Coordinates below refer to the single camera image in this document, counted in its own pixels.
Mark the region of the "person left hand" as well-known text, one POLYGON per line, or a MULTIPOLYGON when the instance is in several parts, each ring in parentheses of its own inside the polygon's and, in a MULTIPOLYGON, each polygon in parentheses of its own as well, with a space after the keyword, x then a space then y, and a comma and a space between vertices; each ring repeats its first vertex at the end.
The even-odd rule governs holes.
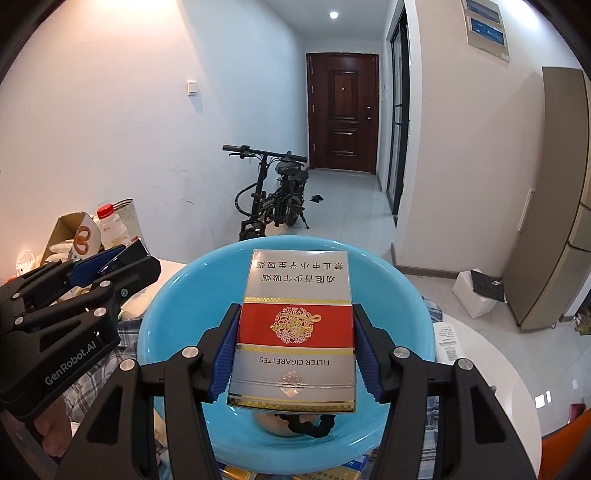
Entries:
POLYGON ((33 425, 42 436, 43 450, 51 457, 61 458, 72 440, 71 423, 63 397, 58 397, 33 425))

